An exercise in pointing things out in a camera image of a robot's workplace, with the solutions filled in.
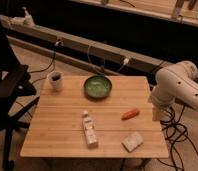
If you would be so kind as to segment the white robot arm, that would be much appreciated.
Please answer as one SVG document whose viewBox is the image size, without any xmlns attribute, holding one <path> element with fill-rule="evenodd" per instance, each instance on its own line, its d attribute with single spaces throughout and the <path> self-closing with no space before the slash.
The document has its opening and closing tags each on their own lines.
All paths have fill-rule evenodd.
<svg viewBox="0 0 198 171">
<path fill-rule="evenodd" d="M 191 61 L 181 61 L 161 68 L 155 75 L 157 85 L 149 102 L 153 105 L 153 120 L 160 121 L 164 111 L 178 98 L 198 111 L 198 83 L 194 81 L 198 69 Z"/>
</svg>

